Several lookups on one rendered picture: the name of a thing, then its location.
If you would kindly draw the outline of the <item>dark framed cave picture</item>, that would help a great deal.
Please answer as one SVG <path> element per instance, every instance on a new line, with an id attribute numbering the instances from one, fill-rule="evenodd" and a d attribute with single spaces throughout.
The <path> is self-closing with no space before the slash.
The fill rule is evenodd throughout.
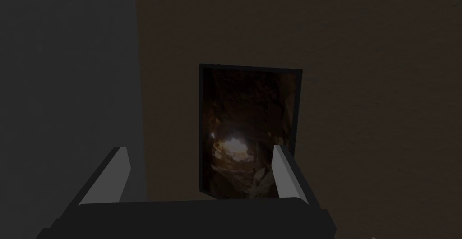
<path id="1" fill-rule="evenodd" d="M 301 69 L 199 65 L 199 190 L 277 198 L 273 148 L 295 153 Z"/>

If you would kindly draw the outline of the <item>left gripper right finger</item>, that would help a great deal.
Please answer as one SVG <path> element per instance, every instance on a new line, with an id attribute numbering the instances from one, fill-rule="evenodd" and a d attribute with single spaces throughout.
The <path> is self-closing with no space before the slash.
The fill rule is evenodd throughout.
<path id="1" fill-rule="evenodd" d="M 313 191 L 286 146 L 274 145 L 271 164 L 281 198 L 300 198 L 311 207 L 320 207 Z"/>

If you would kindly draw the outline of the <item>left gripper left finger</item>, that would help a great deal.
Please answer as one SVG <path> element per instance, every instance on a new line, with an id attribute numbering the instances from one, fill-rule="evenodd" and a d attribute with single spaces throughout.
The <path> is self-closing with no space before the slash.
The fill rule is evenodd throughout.
<path id="1" fill-rule="evenodd" d="M 119 203 L 131 172 L 126 147 L 113 148 L 65 208 L 62 218 L 84 217 Z"/>

